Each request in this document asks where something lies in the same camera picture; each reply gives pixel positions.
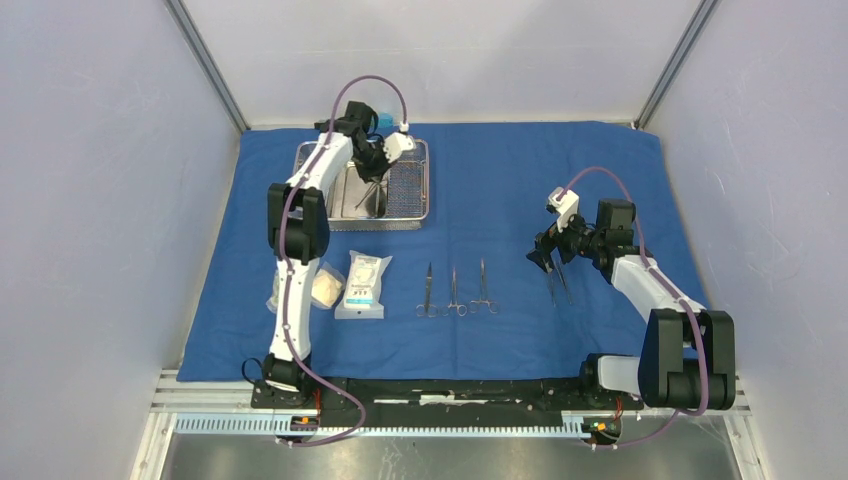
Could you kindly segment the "steel toothed tissue forceps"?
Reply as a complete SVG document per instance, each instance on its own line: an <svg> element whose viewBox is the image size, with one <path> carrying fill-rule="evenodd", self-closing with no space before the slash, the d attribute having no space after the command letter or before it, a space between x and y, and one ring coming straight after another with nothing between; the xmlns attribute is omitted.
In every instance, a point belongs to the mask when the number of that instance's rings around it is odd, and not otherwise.
<svg viewBox="0 0 848 480"><path fill-rule="evenodd" d="M554 262L554 267L555 267L555 269L556 269L556 271L557 271L557 275L558 275L558 277L559 277L559 279L560 279L560 281L561 281L561 283L562 283L563 289L564 289L564 291L565 291L566 299L567 299L567 301L568 301L569 305L570 305L570 306L573 306L573 305L574 305L574 300L573 300L573 296L572 296L572 293L571 293L571 291L570 291L570 288L569 288L568 282L567 282L566 277L565 277L564 267L563 267L562 262L561 262L561 261L556 260L556 261Z"/></svg>

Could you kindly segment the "metal mesh tray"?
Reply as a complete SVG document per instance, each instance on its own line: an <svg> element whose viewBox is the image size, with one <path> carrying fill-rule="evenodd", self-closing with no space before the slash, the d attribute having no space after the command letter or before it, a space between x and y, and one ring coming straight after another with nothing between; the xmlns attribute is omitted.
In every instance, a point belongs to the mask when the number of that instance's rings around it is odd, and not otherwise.
<svg viewBox="0 0 848 480"><path fill-rule="evenodd" d="M428 144L416 140L416 149L404 153L387 171L389 180L388 210L376 220L331 220L328 197L334 180L324 191L328 224L332 231L402 231L417 230L425 222L430 208L430 158Z"/></svg>

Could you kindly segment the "steel hemostat forceps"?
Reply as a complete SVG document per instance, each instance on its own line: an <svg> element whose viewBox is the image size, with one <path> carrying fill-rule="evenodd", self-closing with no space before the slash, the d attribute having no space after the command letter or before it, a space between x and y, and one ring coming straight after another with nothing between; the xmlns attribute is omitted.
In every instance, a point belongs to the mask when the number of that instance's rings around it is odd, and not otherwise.
<svg viewBox="0 0 848 480"><path fill-rule="evenodd" d="M468 303L468 312L471 314L487 310L490 314L499 313L499 304L492 300L488 292L488 280L485 259L480 259L480 288L479 296Z"/></svg>

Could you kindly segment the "blue surgical wrap cloth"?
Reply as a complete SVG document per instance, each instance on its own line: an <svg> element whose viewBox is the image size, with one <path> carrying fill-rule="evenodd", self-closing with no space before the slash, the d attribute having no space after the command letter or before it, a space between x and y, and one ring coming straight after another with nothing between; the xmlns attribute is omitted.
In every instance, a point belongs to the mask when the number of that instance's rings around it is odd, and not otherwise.
<svg viewBox="0 0 848 480"><path fill-rule="evenodd" d="M382 320L310 314L311 367L324 377L524 380L575 376L591 353L637 355L645 324L590 261L565 267L570 306L554 307L541 269L526 258L552 221L550 192L574 182L582 214L630 194L648 250L685 294L707 299L653 134L600 122L415 124L431 160L430 211L413 231L335 232L325 261L346 271L350 251L393 259ZM276 268L267 241L267 191L293 171L312 129L253 130L240 141L234 184L177 378L238 381L269 350L275 318L265 303ZM479 296L480 259L499 313L442 316L451 271L459 302ZM432 264L434 318L418 317Z"/></svg>

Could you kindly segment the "steel ring-handled forceps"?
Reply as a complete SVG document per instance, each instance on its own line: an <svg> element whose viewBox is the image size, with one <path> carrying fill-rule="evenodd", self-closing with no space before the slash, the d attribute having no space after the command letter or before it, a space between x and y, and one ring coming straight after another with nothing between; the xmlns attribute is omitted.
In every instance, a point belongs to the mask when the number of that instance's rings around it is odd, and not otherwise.
<svg viewBox="0 0 848 480"><path fill-rule="evenodd" d="M442 316L447 316L451 313L463 317L468 313L468 307L459 302L458 278L456 268L451 271L450 297L448 304L440 310Z"/></svg>

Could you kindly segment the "steel surgical scissors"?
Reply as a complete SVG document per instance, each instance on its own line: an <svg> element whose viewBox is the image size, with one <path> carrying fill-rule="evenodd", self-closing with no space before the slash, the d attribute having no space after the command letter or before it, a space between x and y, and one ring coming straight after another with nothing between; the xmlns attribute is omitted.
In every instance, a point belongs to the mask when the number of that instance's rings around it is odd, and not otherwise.
<svg viewBox="0 0 848 480"><path fill-rule="evenodd" d="M434 318L438 315L438 308L432 303L432 281L432 264L429 264L425 276L424 298L423 301L415 307L415 313L418 317Z"/></svg>

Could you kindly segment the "beige gauze packet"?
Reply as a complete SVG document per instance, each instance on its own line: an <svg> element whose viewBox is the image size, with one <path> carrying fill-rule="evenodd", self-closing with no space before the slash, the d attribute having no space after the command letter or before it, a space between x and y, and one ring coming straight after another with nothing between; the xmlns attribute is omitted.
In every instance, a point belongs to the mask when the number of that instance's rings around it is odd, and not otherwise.
<svg viewBox="0 0 848 480"><path fill-rule="evenodd" d="M322 310L331 309L338 302L345 286L346 277L329 262L324 262L319 266L312 281L312 305Z"/></svg>

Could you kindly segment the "white sterile packet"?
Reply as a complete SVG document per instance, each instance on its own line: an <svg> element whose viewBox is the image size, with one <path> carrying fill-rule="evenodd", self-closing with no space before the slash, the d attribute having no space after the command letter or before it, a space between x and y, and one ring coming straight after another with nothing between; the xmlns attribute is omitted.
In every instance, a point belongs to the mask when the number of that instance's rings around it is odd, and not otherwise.
<svg viewBox="0 0 848 480"><path fill-rule="evenodd" d="M392 256L377 257L350 251L350 268L340 303L336 306L337 320L382 320L385 307L380 301L382 278Z"/></svg>

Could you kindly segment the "green sterile packet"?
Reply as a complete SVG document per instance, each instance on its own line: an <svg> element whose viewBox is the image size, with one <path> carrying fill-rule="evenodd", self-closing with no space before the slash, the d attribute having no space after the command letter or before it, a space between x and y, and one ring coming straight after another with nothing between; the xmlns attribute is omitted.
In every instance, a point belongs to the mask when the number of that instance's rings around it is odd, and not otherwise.
<svg viewBox="0 0 848 480"><path fill-rule="evenodd" d="M270 292L270 294L269 294L268 299L266 300L265 305L266 305L267 309L268 309L271 313L273 313L273 314L275 314L275 313L278 311L278 305L279 305L279 277L278 277L278 275L277 275L277 274L275 274L275 275L274 275L274 278L273 278L273 280L272 280L272 284L271 284L271 292Z"/></svg>

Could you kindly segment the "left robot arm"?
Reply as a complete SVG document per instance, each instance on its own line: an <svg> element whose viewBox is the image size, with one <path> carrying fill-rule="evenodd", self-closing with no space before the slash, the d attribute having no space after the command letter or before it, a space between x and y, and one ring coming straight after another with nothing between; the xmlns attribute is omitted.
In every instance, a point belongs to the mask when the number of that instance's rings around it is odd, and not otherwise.
<svg viewBox="0 0 848 480"><path fill-rule="evenodd" d="M277 260L278 307L269 354L263 360L262 383L290 407L306 405L314 381L305 364L311 352L311 290L320 258L330 239L327 191L344 169L353 165L366 183L379 183L393 161L384 141L373 140L378 115L359 101L347 103L338 119L317 123L317 144L303 165L283 184L268 191L269 242Z"/></svg>

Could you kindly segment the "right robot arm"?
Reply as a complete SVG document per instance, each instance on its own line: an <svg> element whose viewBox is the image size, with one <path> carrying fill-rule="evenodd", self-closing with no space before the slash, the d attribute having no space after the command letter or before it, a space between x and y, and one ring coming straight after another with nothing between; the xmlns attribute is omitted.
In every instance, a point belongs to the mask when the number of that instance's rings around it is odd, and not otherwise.
<svg viewBox="0 0 848 480"><path fill-rule="evenodd" d="M602 199L588 222L578 196L558 190L546 208L556 219L535 236L528 260L547 273L559 273L577 257L590 260L646 323L639 355L587 357L577 382L580 400L602 408L623 392L649 407L691 415L730 409L736 397L733 319L685 295L662 272L640 238L635 204Z"/></svg>

